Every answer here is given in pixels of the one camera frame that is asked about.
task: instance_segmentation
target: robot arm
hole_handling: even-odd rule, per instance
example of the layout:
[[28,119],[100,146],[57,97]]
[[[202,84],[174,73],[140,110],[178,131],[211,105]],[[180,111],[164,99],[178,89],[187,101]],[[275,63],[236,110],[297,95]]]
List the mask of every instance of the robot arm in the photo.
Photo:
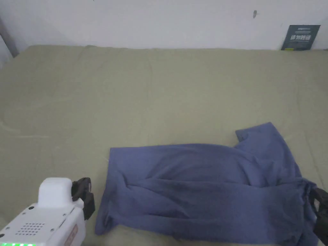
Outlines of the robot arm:
[[324,245],[328,245],[328,193],[323,189],[313,189],[310,192],[310,204],[317,220],[313,232]]
[[0,231],[0,246],[80,246],[85,220],[95,211],[90,178],[72,182],[47,178],[38,203],[24,209]]

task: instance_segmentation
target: white wall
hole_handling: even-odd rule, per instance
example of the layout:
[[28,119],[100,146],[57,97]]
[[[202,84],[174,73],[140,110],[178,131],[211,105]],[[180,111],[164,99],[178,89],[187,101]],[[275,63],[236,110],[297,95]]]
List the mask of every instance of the white wall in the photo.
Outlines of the white wall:
[[35,44],[275,50],[291,24],[322,25],[313,48],[328,48],[327,0],[1,0],[0,19],[18,52]]

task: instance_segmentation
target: blue t-shirt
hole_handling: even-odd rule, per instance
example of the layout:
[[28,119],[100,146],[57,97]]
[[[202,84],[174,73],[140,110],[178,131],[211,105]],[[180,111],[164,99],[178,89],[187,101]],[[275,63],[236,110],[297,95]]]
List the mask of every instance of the blue t-shirt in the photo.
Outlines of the blue t-shirt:
[[236,131],[234,148],[111,148],[95,232],[118,224],[190,240],[316,246],[302,178],[271,123]]

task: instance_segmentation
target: green led light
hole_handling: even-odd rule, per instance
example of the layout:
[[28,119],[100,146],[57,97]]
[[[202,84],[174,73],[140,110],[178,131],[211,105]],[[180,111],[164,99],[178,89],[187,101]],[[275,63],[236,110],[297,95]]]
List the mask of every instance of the green led light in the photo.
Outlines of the green led light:
[[36,246],[31,243],[3,243],[1,246]]

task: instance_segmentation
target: bed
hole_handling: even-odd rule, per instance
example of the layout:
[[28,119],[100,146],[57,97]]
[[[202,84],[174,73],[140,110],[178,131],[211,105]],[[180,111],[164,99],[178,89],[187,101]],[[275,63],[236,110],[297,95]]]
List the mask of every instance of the bed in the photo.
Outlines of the bed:
[[[0,70],[0,222],[51,176],[90,177],[99,206],[111,147],[234,146],[235,130],[269,121],[328,188],[327,67],[326,51],[29,47]],[[95,218],[85,245],[199,245],[124,226],[96,236]]]

